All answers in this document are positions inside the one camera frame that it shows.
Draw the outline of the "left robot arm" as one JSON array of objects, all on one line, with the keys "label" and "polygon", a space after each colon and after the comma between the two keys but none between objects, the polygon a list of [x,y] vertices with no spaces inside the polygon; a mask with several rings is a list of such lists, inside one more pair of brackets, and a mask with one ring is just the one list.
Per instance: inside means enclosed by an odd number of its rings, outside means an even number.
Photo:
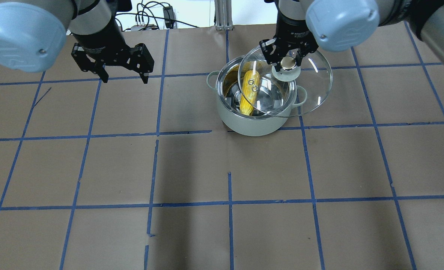
[{"label": "left robot arm", "polygon": [[0,65],[24,72],[48,70],[67,32],[76,39],[71,56],[80,70],[108,82],[105,66],[121,66],[148,83],[154,59],[143,43],[126,44],[117,12],[129,0],[0,0]]}]

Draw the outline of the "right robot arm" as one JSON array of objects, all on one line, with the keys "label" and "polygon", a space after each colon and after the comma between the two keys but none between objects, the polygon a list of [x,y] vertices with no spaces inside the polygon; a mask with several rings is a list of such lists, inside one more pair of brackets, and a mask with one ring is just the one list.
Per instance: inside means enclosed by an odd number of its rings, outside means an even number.
[{"label": "right robot arm", "polygon": [[444,65],[444,0],[275,0],[272,39],[259,47],[276,71],[296,50],[295,66],[318,48],[341,52],[358,46],[378,27],[402,21]]}]

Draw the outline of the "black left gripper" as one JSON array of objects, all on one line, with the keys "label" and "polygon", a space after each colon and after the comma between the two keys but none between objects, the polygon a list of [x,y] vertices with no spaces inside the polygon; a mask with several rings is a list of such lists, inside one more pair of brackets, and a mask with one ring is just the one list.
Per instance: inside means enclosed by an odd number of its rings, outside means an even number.
[{"label": "black left gripper", "polygon": [[95,33],[72,34],[77,42],[71,56],[81,71],[92,72],[107,83],[109,75],[105,66],[121,66],[137,72],[143,83],[148,84],[155,64],[148,47],[143,43],[129,46],[115,19],[110,19],[103,29]]}]

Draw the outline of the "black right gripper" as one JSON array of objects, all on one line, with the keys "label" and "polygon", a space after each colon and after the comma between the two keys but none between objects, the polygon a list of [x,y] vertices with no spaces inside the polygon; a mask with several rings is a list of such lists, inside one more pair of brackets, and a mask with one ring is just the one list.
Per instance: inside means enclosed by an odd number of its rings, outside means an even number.
[{"label": "black right gripper", "polygon": [[289,51],[293,52],[296,66],[300,68],[303,58],[309,53],[316,52],[319,45],[309,30],[306,20],[277,17],[275,35],[272,39],[261,40],[259,47],[265,61],[272,65],[276,72],[280,72],[281,60]]}]

